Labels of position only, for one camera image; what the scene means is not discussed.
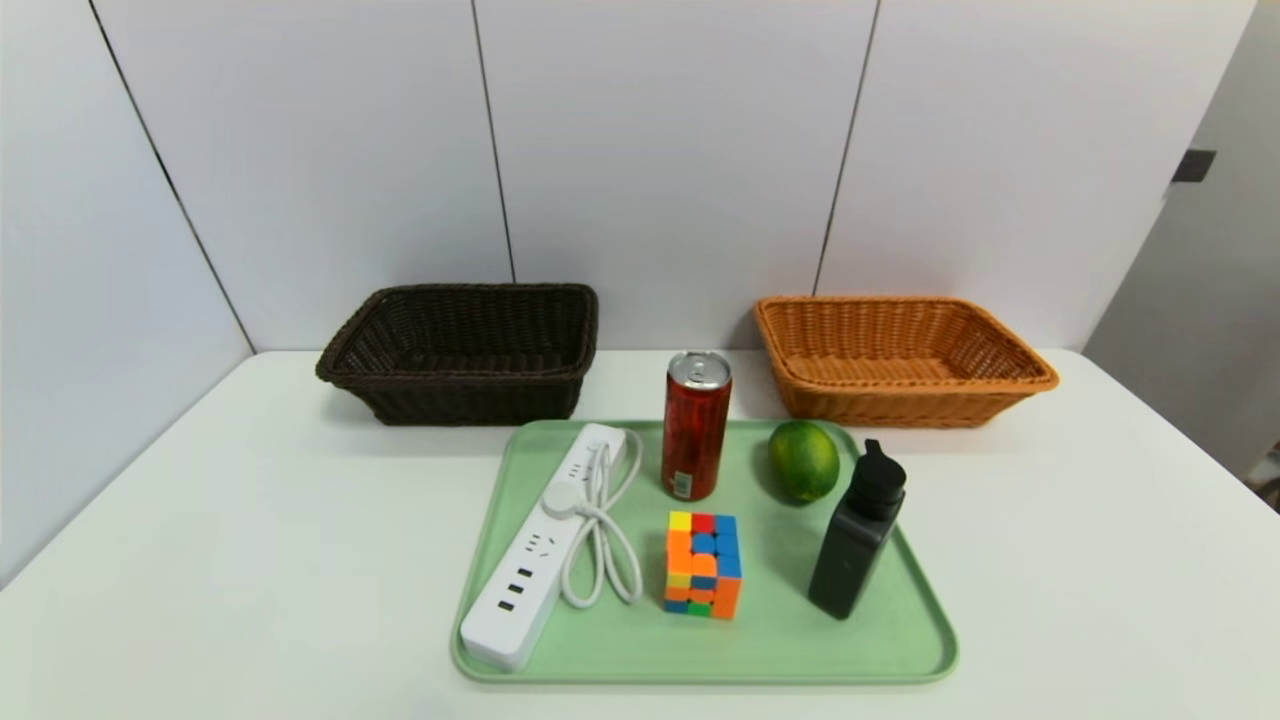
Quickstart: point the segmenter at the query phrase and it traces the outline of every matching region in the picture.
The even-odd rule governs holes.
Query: basket rim
[[[814,380],[797,374],[787,364],[786,355],[780,348],[780,342],[773,332],[773,327],[765,316],[768,307],[777,305],[823,305],[823,304],[946,304],[959,305],[972,310],[996,329],[1007,342],[1029,355],[1039,366],[1041,373],[1025,378],[978,378],[978,379],[865,379],[865,380]],[[1044,361],[1038,352],[1032,350],[1020,337],[1014,334],[1004,323],[996,319],[980,305],[960,297],[946,296],[915,296],[915,295],[846,295],[846,296],[771,296],[755,302],[755,323],[764,337],[764,346],[769,352],[769,361],[780,382],[787,382],[801,389],[814,392],[838,392],[841,395],[1016,395],[1029,396],[1037,392],[1053,389],[1059,384],[1057,370]]]
[[[581,295],[586,301],[586,323],[582,325],[584,342],[577,357],[561,368],[548,370],[340,370],[337,368],[338,359],[346,354],[351,343],[365,329],[374,311],[383,299],[392,295],[404,295],[412,292],[453,292],[453,293],[503,293],[503,292],[541,292],[541,291],[571,291]],[[582,283],[421,283],[384,287],[374,291],[356,310],[356,313],[343,323],[329,345],[320,354],[316,363],[316,377],[340,388],[365,387],[367,384],[393,384],[396,382],[424,382],[447,380],[457,382],[484,382],[494,383],[541,383],[541,382],[571,382],[580,380],[591,368],[595,359],[595,328],[599,322],[599,299],[588,284]]]

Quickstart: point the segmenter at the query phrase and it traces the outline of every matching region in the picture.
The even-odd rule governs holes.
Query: white cable
[[[605,574],[609,577],[609,584],[613,585],[613,591],[627,605],[640,600],[640,593],[644,592],[644,583],[640,579],[640,560],[636,559],[636,551],[627,542],[627,536],[622,533],[622,528],[618,528],[618,524],[608,515],[609,507],[622,497],[622,493],[627,492],[631,480],[640,471],[640,459],[644,457],[644,442],[640,439],[640,436],[635,430],[626,428],[623,428],[623,432],[635,445],[631,455],[631,470],[627,473],[626,479],[616,489],[609,488],[612,466],[608,457],[608,446],[602,446],[591,456],[591,468],[586,479],[586,501],[573,506],[575,512],[586,515],[586,523],[568,546],[568,557],[564,559],[564,566],[561,569],[561,594],[573,607],[586,609],[595,605],[595,601],[600,597],[600,589],[604,587]],[[627,560],[631,562],[631,577],[635,582],[630,591],[622,583],[617,565],[613,562],[613,550],[609,546],[609,536],[605,533],[605,529],[613,533],[626,552]],[[581,598],[573,592],[568,575],[573,569],[573,562],[577,560],[577,551],[581,550],[582,541],[588,536],[591,536],[595,551],[595,579],[591,583],[591,594]]]

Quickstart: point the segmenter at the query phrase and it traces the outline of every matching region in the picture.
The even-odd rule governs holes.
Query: power cord
[[[644,441],[640,439],[640,436],[635,430],[626,428],[622,428],[622,430],[635,446],[631,456],[631,470],[627,471],[627,477],[622,480],[622,484],[620,484],[616,489],[609,487],[612,479],[609,478],[612,474],[612,466],[609,464],[608,447],[602,446],[596,448],[595,454],[591,456],[591,466],[586,478],[585,501],[580,501],[577,497],[544,498],[544,506],[547,506],[547,510],[556,516],[567,516],[571,512],[586,516],[586,523],[570,544],[568,557],[564,559],[564,566],[561,569],[561,594],[564,596],[564,601],[573,607],[586,609],[595,605],[595,601],[600,598],[600,591],[604,588],[605,575],[609,577],[609,584],[613,585],[613,591],[617,592],[618,597],[622,598],[622,602],[626,602],[627,605],[640,600],[640,593],[644,592],[644,582],[640,578],[640,560],[636,559],[636,551],[627,541],[627,536],[622,533],[622,528],[620,528],[618,524],[613,521],[613,518],[609,516],[609,507],[613,507],[613,503],[627,492],[628,487],[631,487],[631,480],[634,480],[636,473],[640,471],[640,459],[644,457]],[[622,578],[618,574],[618,568],[613,561],[613,548],[605,530],[613,533],[618,544],[622,546],[627,561],[631,562],[631,577],[634,583],[632,589],[630,591],[626,588],[626,584],[622,583]],[[595,580],[591,583],[591,593],[582,598],[573,592],[573,587],[570,583],[568,577],[570,571],[573,569],[575,561],[577,560],[577,552],[582,548],[582,541],[586,539],[588,536],[591,537],[595,550]]]

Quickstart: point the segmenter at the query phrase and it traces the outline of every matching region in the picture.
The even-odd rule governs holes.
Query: power strip
[[[585,500],[584,480],[594,454],[607,447],[612,468],[622,457],[626,442],[623,430],[595,423],[589,423],[577,434],[475,605],[462,619],[462,643],[467,652],[508,673],[516,673],[529,662],[559,597],[561,569],[570,544],[586,523],[586,518],[579,514],[553,518],[543,507],[543,497],[563,497],[573,492]]]

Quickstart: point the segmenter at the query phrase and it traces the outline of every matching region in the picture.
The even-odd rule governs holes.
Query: white table
[[[599,352],[577,418],[660,418]],[[781,416],[759,352],[731,413]],[[888,688],[479,685],[451,625],[511,429],[384,428],[312,352],[246,361],[0,593],[0,717],[1280,717],[1280,519],[1083,357],[977,430],[852,430],[960,637]]]

